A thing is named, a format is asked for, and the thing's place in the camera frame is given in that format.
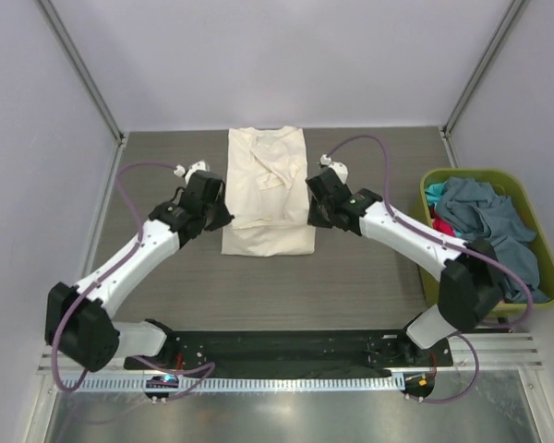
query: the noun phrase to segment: cable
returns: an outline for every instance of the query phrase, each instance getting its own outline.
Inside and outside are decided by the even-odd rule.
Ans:
[[[74,386],[68,388],[62,378],[61,378],[61,375],[60,375],[60,372],[59,372],[59,364],[57,362],[57,357],[58,357],[58,354],[57,354],[57,350],[59,349],[59,345],[60,345],[60,342],[62,340],[62,334],[64,333],[64,330],[66,328],[66,325],[67,325],[67,322],[69,321],[69,319],[72,317],[72,315],[74,314],[74,312],[76,311],[76,309],[78,308],[78,306],[82,303],[82,301],[97,287],[99,286],[103,281],[105,281],[107,278],[109,278],[114,272],[116,272],[119,268],[121,268],[124,264],[126,264],[135,254],[136,252],[138,251],[140,245],[141,245],[141,242],[143,240],[143,235],[144,235],[144,232],[143,232],[143,226],[142,226],[142,222],[141,222],[141,218],[139,217],[139,212],[138,212],[138,209],[136,208],[136,206],[134,205],[133,201],[131,201],[131,198],[129,197],[129,195],[127,194],[126,190],[123,188],[123,186],[121,185],[121,180],[120,178],[127,172],[127,171],[130,171],[131,169],[134,169],[134,168],[137,168],[137,167],[141,167],[141,166],[157,166],[157,167],[162,167],[162,168],[166,168],[166,169],[171,169],[171,170],[174,170],[175,169],[175,166],[173,166],[172,164],[167,164],[167,163],[161,163],[161,162],[139,162],[139,163],[133,163],[133,164],[129,164],[128,166],[126,166],[125,168],[123,168],[121,171],[119,171],[119,173],[117,174],[115,180],[114,180],[114,183],[115,183],[115,186],[117,188],[117,190],[119,191],[119,194],[121,194],[121,197],[123,198],[123,200],[126,202],[127,204],[127,207],[129,208],[129,210],[131,211],[131,214],[133,215],[137,225],[138,225],[138,239],[137,239],[137,242],[133,245],[133,247],[129,250],[129,252],[127,252],[127,254],[125,254],[118,262],[116,262],[111,268],[109,268],[106,272],[104,272],[100,277],[98,277],[95,281],[93,281],[79,296],[76,300],[74,300],[74,302],[70,305],[70,307],[67,309],[67,311],[65,312],[65,314],[62,316],[62,319],[60,320],[59,322],[59,325],[57,326],[57,329],[55,330],[55,334],[54,334],[54,339],[52,341],[52,353],[51,353],[51,364],[52,364],[52,375],[54,377],[54,382],[55,382],[55,385],[60,389],[62,390],[63,392],[74,392],[76,390],[78,390],[78,388],[80,387],[80,385],[82,384],[82,382],[84,381],[84,379],[86,378],[86,375],[88,375],[88,369],[84,369],[82,371],[82,374],[80,375],[80,378],[78,379],[78,381],[74,384]],[[136,360],[139,360],[141,363],[144,363],[144,362],[147,362],[146,360],[144,361],[141,361],[143,359],[141,359],[141,357],[139,356],[135,356],[133,357],[135,358]],[[167,372],[166,369],[163,369],[163,368],[160,368],[156,365],[153,365],[151,364],[150,362],[147,362],[148,366],[151,367],[152,369],[155,369],[157,371],[161,371],[161,372],[166,372],[168,374],[170,374],[170,372]],[[173,375],[188,375],[188,374],[194,374],[194,373],[198,373],[206,368],[211,367],[211,370],[209,371],[209,374],[207,374],[205,377],[203,377],[202,379],[205,379],[206,377],[208,377],[210,374],[211,374],[211,371],[213,371],[213,368],[215,366],[213,366],[213,364],[207,364],[207,365],[204,365],[204,366],[201,366],[197,369],[193,369],[193,370],[190,370],[190,371],[174,371],[173,372]],[[187,394],[192,390],[194,389],[195,387],[190,387],[189,389],[187,389]]]
[[[205,364],[203,366],[200,366],[196,369],[190,369],[190,370],[187,370],[187,371],[168,370],[168,369],[163,369],[163,368],[160,368],[156,365],[153,365],[148,360],[145,360],[145,359],[143,359],[142,357],[139,357],[139,356],[134,356],[134,357],[131,357],[131,358],[133,358],[134,360],[138,360],[140,363],[142,363],[146,366],[149,366],[152,369],[156,369],[156,370],[159,370],[159,371],[164,372],[166,374],[171,374],[171,375],[174,375],[174,376],[177,376],[177,375],[179,375],[179,376],[181,376],[181,375],[182,376],[195,375],[195,374],[198,374],[199,372],[207,369],[205,374],[203,374],[203,376],[201,376],[201,378],[199,380],[197,380],[195,383],[193,383],[187,389],[182,390],[182,391],[180,391],[180,392],[178,392],[174,395],[168,396],[168,398],[166,399],[167,401],[179,400],[179,399],[182,399],[183,397],[186,397],[194,389],[196,389],[201,383],[203,383],[203,380],[207,379],[211,375],[213,370],[215,369],[215,363],[207,363],[207,364]],[[164,386],[165,387],[168,387],[168,386],[177,386],[178,387],[178,383],[165,382]],[[137,409],[139,409],[142,406],[145,406],[147,404],[151,404],[151,402],[150,401],[136,402],[135,404],[133,404],[132,406],[129,406],[127,409],[125,409],[121,413],[118,413],[116,416],[114,416],[112,418],[107,418],[107,419],[104,419],[104,420],[91,420],[91,419],[86,419],[86,418],[79,417],[78,414],[76,413],[76,409],[78,408],[78,406],[77,406],[76,408],[72,409],[68,413],[68,416],[67,416],[66,420],[63,422],[62,426],[60,427],[59,432],[57,433],[57,438],[55,439],[55,442],[60,443],[60,442],[64,441],[63,438],[66,434],[67,427],[72,422],[72,418],[76,418],[78,421],[81,421],[85,425],[109,425],[110,423],[116,422],[120,418],[125,417],[129,413],[133,413]]]
[[[435,378],[437,376],[437,358],[433,351],[429,351],[429,353],[431,354],[431,364],[433,364],[433,374],[431,376]]]
[[[396,360],[397,358],[400,357],[399,353],[395,353],[394,355],[385,355],[385,354],[383,354],[379,351],[370,351],[370,350],[367,350],[367,349],[364,349],[363,352],[364,353],[373,353],[376,357],[385,358],[386,360]]]
[[[449,403],[449,402],[452,402],[452,401],[460,400],[462,397],[465,397],[468,394],[468,392],[470,392],[470,390],[472,390],[472,388],[474,387],[476,381],[478,380],[478,376],[480,375],[480,361],[478,360],[478,354],[476,353],[476,349],[474,349],[474,345],[468,339],[466,339],[465,336],[463,336],[462,334],[459,334],[459,333],[456,333],[456,334],[453,334],[453,335],[455,335],[456,337],[459,337],[460,339],[462,339],[464,341],[464,343],[468,346],[468,348],[470,348],[470,351],[472,352],[472,356],[474,357],[474,375],[472,376],[472,379],[470,380],[470,383],[468,384],[468,386],[462,392],[460,392],[459,394],[452,395],[451,397],[448,397],[447,399],[423,399],[423,400],[421,400],[420,398],[418,398],[414,395],[408,395],[409,398],[411,398],[413,400],[416,400],[416,401],[419,401],[419,402],[422,401],[423,403],[445,404],[445,403]]]
[[[170,199],[170,201],[175,201],[175,198],[178,197],[178,193],[180,191],[184,191],[185,188],[183,186],[179,186],[176,190],[175,190],[175,194],[173,195],[173,197]]]
[[[521,286],[521,289],[524,291],[525,296],[527,297],[527,306],[525,307],[525,311],[522,313],[522,315],[511,322],[510,325],[496,325],[494,328],[500,328],[500,329],[510,329],[512,326],[518,325],[520,323],[523,323],[526,321],[529,316],[532,313],[532,309],[534,306],[534,299],[532,298],[532,293],[529,291],[529,288],[524,283],[524,281],[521,280],[521,278],[512,270],[507,268],[506,266],[500,264],[497,260],[494,260],[490,257],[487,257],[483,254],[480,254],[476,251],[473,251],[471,249],[468,249],[467,247],[452,245],[449,243],[444,243],[442,240],[437,238],[434,235],[431,235],[430,233],[427,233],[425,231],[422,231],[421,229],[417,228],[416,226],[412,225],[411,223],[408,223],[407,221],[403,220],[402,217],[399,217],[398,214],[394,211],[394,209],[391,206],[390,203],[390,162],[388,157],[388,148],[386,147],[386,144],[380,140],[376,136],[371,136],[369,134],[359,135],[359,136],[353,136],[349,137],[345,140],[343,140],[341,143],[336,145],[328,154],[326,154],[328,157],[332,158],[332,155],[342,148],[347,143],[350,143],[351,141],[358,140],[360,138],[370,138],[372,140],[375,140],[378,142],[379,146],[381,147],[381,151],[384,156],[384,166],[385,166],[385,173],[384,173],[384,206],[386,207],[386,210],[391,215],[393,222],[400,223],[403,227],[408,229],[409,231],[412,231],[413,233],[417,233],[418,235],[428,239],[429,241],[441,245],[443,247],[447,247],[448,249],[453,249],[454,251],[461,252],[463,254],[466,254],[471,257],[478,258],[479,260],[484,261],[485,263],[488,263],[489,265],[495,267],[496,269],[502,271],[503,273],[507,274],[509,277],[511,277],[519,286]]]
[[[409,231],[412,231],[413,233],[417,233],[418,235],[428,239],[429,241],[431,241],[431,242],[433,242],[437,245],[441,245],[443,247],[453,249],[455,251],[466,254],[468,256],[478,258],[479,260],[482,260],[485,263],[488,263],[489,265],[491,265],[491,266],[495,267],[496,269],[504,272],[509,277],[514,279],[515,282],[519,286],[521,286],[521,288],[524,290],[525,296],[527,297],[527,306],[525,307],[525,311],[522,313],[522,315],[519,318],[517,318],[516,320],[514,320],[511,323],[511,325],[497,325],[497,326],[495,326],[495,328],[510,329],[512,326],[518,325],[518,324],[523,323],[524,321],[526,321],[532,313],[532,309],[533,309],[533,305],[534,305],[534,299],[532,298],[532,293],[529,291],[529,288],[527,288],[527,285],[521,280],[521,278],[516,273],[514,273],[512,270],[510,270],[506,266],[500,264],[497,260],[493,260],[492,258],[487,257],[485,255],[482,255],[482,254],[480,254],[476,251],[473,251],[473,250],[468,249],[466,247],[461,247],[461,246],[452,245],[452,244],[446,244],[442,240],[440,240],[439,238],[435,237],[434,235],[431,235],[430,233],[422,231],[419,228],[417,228],[416,226],[413,226],[412,224],[410,224],[407,221],[403,220],[402,217],[398,217],[398,214],[394,211],[394,209],[392,208],[391,203],[390,203],[390,175],[391,175],[390,171],[391,171],[391,167],[390,167],[390,160],[389,160],[389,156],[388,156],[388,148],[386,147],[386,144],[381,139],[379,139],[376,136],[369,135],[369,134],[352,136],[352,137],[346,138],[345,140],[340,142],[338,145],[336,145],[334,148],[332,148],[332,150],[326,155],[328,157],[332,158],[332,155],[337,150],[342,148],[347,143],[350,143],[354,140],[358,140],[360,138],[369,138],[369,139],[375,140],[379,144],[379,147],[381,148],[381,151],[383,153],[384,167],[385,167],[385,173],[384,173],[384,206],[385,206],[386,210],[388,211],[388,213],[390,214],[390,216],[392,218],[392,221],[400,223],[403,227],[405,227]],[[475,362],[474,376],[472,377],[472,381],[470,382],[468,387],[462,393],[460,393],[458,395],[455,395],[453,397],[450,397],[449,399],[443,399],[443,400],[427,400],[427,399],[424,399],[423,401],[426,402],[426,403],[440,404],[440,403],[446,403],[446,402],[449,402],[449,401],[459,400],[464,395],[466,395],[470,391],[470,389],[472,389],[472,387],[476,383],[476,380],[478,379],[478,374],[480,372],[480,363],[478,361],[478,355],[476,354],[476,349],[474,349],[474,346],[472,345],[472,343],[468,339],[466,339],[463,335],[461,335],[459,333],[455,333],[455,334],[452,334],[452,335],[456,335],[457,337],[460,337],[463,341],[465,341],[465,343],[468,345],[468,347],[472,351],[472,355],[474,356],[474,362]]]

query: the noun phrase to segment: white cloth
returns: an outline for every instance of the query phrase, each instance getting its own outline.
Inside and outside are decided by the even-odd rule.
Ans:
[[[230,129],[222,254],[268,257],[314,252],[307,225],[306,142],[301,129]]]

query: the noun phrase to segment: metal corner post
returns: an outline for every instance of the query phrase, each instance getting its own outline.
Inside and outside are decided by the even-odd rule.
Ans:
[[[446,125],[442,128],[441,133],[451,143],[451,134],[455,128],[458,120],[462,116],[464,109],[472,99],[472,96],[476,92],[476,88],[482,82],[484,76],[488,72],[488,69],[492,65],[497,55],[500,52],[503,44],[507,41],[509,34],[513,30],[514,25],[517,23],[519,17],[523,14],[525,7],[529,4],[530,0],[512,0],[511,4],[505,11],[503,18],[501,19],[499,26],[495,30],[487,48],[485,49],[482,57],[476,65],[476,69],[472,73],[472,76],[468,79],[465,85],[462,95],[458,99],[458,102],[453,107],[450,118]]]
[[[67,55],[68,60],[72,64],[72,67],[78,74],[80,81],[86,88],[86,91],[89,93],[92,101],[99,110],[102,119],[109,127],[109,130],[113,134],[114,139],[117,141],[118,144],[121,144],[123,134],[119,129],[117,122],[113,118],[113,115],[111,114],[107,103],[104,101],[104,98],[99,92],[96,83],[92,79],[89,69],[86,68],[86,65],[84,64],[84,61],[82,60],[82,57],[80,56],[76,45],[67,32],[66,26],[64,25],[62,19],[59,17],[59,14],[57,13],[57,10],[55,9],[52,1],[35,0],[35,3],[45,16],[47,23],[54,32],[57,40],[60,42],[62,49]]]
[[[96,219],[92,225],[89,247],[86,251],[84,264],[82,266],[82,277],[84,277],[85,275],[89,275],[92,272],[94,258],[96,257],[96,251],[101,239],[102,227],[104,226],[104,220],[109,208],[109,202],[111,201],[111,195],[113,194],[114,180],[116,178],[117,170],[119,169],[119,163],[121,162],[121,156],[125,151],[126,145],[127,136],[123,135],[121,138],[121,143],[118,145],[117,150],[115,151],[112,158],[107,182],[102,192],[101,203],[96,214]]]

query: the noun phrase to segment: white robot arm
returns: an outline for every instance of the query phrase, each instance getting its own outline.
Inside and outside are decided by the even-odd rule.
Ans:
[[[203,230],[214,231],[233,218],[223,201],[223,180],[198,162],[184,174],[187,187],[178,202],[164,201],[134,236],[106,263],[73,286],[57,283],[49,292],[45,340],[52,344],[54,332],[68,307],[80,294],[96,287],[81,302],[66,324],[59,350],[95,372],[114,357],[142,355],[157,365],[167,365],[176,356],[172,332],[164,325],[113,322],[119,306],[133,289],[166,258]],[[135,253],[118,266],[129,251]],[[109,278],[102,276],[114,270]]]
[[[390,213],[381,196],[361,189],[352,193],[346,185],[347,168],[328,157],[320,159],[320,172],[307,179],[312,194],[308,222],[317,227],[337,227],[377,240],[410,258],[440,282],[440,300],[403,330],[409,345],[428,349],[454,332],[474,329],[501,301],[502,273],[476,258],[451,249],[472,249],[496,260],[483,240],[466,243],[439,233],[399,210]],[[425,233],[428,240],[396,219]]]

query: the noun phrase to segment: green basket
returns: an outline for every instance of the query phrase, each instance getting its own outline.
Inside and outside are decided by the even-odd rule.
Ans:
[[[546,237],[537,222],[536,215],[529,204],[524,187],[512,175],[493,169],[436,169],[430,171],[421,180],[418,198],[411,209],[410,216],[432,227],[433,222],[428,212],[425,189],[430,185],[445,182],[450,177],[474,178],[478,182],[489,182],[497,194],[511,197],[513,206],[525,226],[537,232],[537,237],[529,245],[529,248],[537,257],[540,275],[539,289],[550,298],[550,301],[537,304],[535,307],[543,309],[554,305],[554,258],[546,244]],[[424,269],[419,268],[419,271],[427,305],[433,306],[439,300],[440,284]],[[525,304],[500,303],[492,310],[491,316],[507,317],[511,314],[520,313],[524,309]]]

